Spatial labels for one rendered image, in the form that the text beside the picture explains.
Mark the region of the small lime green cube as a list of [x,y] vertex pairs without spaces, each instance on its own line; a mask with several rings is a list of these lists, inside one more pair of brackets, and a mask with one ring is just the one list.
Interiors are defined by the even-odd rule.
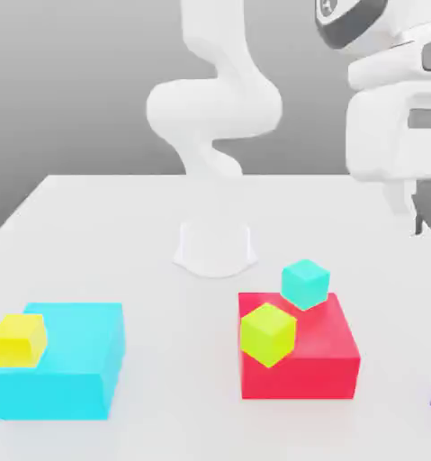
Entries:
[[294,351],[297,319],[263,303],[240,321],[240,350],[271,368]]

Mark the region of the small yellow cube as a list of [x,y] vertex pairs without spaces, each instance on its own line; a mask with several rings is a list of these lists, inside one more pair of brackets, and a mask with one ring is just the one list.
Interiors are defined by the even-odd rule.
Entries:
[[41,314],[6,314],[0,321],[0,367],[34,368],[47,345]]

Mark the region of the large red box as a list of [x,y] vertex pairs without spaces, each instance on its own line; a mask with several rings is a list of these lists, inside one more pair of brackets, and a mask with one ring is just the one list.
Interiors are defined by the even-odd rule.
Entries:
[[239,353],[241,395],[244,399],[351,399],[361,362],[352,331],[337,295],[307,311],[278,293],[240,293],[238,316],[270,303],[297,319],[295,347],[267,368]]

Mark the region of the large cyan box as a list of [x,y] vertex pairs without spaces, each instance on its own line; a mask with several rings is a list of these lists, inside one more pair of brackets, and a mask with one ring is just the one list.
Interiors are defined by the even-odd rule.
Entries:
[[120,303],[30,303],[48,345],[34,368],[0,367],[0,419],[105,420],[125,353]]

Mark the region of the small teal cube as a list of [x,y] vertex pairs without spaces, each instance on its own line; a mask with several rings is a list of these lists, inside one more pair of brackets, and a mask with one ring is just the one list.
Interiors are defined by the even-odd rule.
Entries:
[[330,272],[317,263],[302,259],[283,268],[281,296],[306,311],[328,298]]

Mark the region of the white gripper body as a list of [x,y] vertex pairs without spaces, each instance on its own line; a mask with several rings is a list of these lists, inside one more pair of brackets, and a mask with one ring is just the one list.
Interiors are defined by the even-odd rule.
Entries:
[[415,108],[431,109],[431,85],[388,85],[353,96],[346,113],[346,167],[354,178],[431,178],[431,128],[409,128]]

